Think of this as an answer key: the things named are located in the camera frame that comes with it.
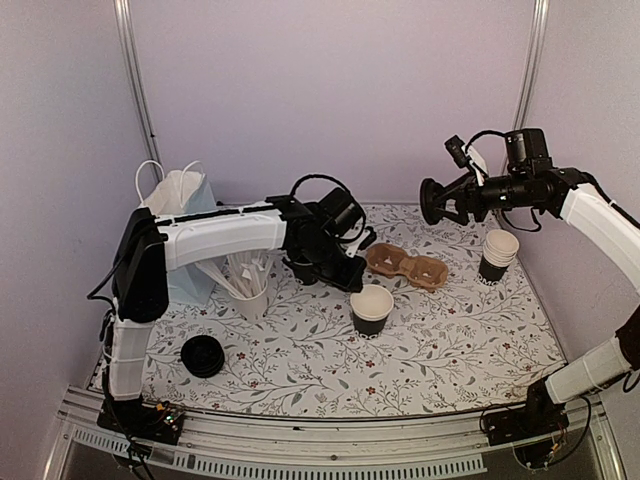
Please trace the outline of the single black paper cup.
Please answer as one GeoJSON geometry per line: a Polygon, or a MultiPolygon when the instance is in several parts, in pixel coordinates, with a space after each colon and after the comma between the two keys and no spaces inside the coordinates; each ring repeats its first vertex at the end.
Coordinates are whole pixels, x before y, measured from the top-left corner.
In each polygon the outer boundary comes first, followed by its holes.
{"type": "Polygon", "coordinates": [[[382,332],[394,308],[392,294],[375,284],[364,285],[359,293],[352,293],[349,303],[354,328],[365,339],[376,338],[382,332]]]}

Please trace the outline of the single black cup lid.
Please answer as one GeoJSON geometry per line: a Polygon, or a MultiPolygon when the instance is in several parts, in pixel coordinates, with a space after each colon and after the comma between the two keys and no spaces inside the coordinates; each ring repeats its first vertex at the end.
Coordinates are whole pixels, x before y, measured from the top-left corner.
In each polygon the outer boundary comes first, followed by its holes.
{"type": "Polygon", "coordinates": [[[420,208],[423,218],[429,225],[436,225],[442,219],[442,215],[437,212],[441,201],[439,197],[444,191],[444,187],[432,178],[426,178],[420,185],[420,208]]]}

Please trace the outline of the stack of paper cups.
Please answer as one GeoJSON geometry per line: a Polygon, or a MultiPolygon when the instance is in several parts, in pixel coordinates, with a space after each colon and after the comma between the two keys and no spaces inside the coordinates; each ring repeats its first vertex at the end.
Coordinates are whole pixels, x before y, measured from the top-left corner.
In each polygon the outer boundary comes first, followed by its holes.
{"type": "Polygon", "coordinates": [[[502,229],[490,230],[482,245],[478,281],[486,286],[500,282],[520,248],[518,239],[502,229]]]}

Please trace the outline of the stack of black lids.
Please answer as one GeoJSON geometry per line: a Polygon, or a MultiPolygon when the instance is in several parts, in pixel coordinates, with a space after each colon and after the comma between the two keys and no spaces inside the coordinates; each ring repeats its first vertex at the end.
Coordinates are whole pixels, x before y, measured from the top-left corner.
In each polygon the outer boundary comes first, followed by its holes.
{"type": "Polygon", "coordinates": [[[225,363],[220,342],[209,335],[189,338],[181,348],[180,358],[190,374],[202,379],[217,375],[225,363]]]}

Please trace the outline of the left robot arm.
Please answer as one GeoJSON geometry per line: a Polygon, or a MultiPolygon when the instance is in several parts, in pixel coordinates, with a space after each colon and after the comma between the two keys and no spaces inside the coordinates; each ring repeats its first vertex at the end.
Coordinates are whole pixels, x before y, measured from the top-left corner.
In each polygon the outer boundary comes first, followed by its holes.
{"type": "Polygon", "coordinates": [[[142,207],[131,214],[101,282],[111,287],[104,327],[106,390],[114,400],[108,412],[126,433],[141,433],[149,423],[146,408],[134,400],[142,392],[151,329],[169,306],[168,272],[230,254],[282,250],[303,284],[362,290],[366,261],[359,253],[377,235],[351,191],[333,183],[321,200],[306,203],[289,192],[204,213],[156,216],[142,207]]]}

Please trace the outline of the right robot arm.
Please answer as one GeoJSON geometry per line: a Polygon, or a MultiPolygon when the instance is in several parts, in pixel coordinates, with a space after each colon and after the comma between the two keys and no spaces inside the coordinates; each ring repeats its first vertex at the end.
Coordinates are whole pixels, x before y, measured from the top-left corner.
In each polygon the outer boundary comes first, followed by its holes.
{"type": "MultiPolygon", "coordinates": [[[[447,186],[425,179],[420,205],[430,225],[447,218],[460,225],[481,222],[491,210],[530,208],[549,212],[591,240],[629,279],[639,284],[639,224],[601,189],[595,178],[576,168],[556,168],[539,128],[502,134],[507,172],[491,177],[471,143],[453,136],[445,148],[464,175],[447,186]]],[[[531,384],[524,407],[490,414],[490,433],[513,439],[537,436],[567,426],[565,404],[595,389],[606,389],[639,368],[639,315],[633,313],[613,338],[546,378],[531,384]]]]}

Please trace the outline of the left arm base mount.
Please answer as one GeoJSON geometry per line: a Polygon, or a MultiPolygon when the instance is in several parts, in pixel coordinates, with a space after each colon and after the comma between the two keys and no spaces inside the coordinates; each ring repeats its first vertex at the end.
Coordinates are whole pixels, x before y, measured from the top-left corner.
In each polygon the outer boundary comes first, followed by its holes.
{"type": "Polygon", "coordinates": [[[104,400],[97,425],[135,439],[177,445],[184,424],[184,410],[169,402],[146,405],[142,399],[104,400]]]}

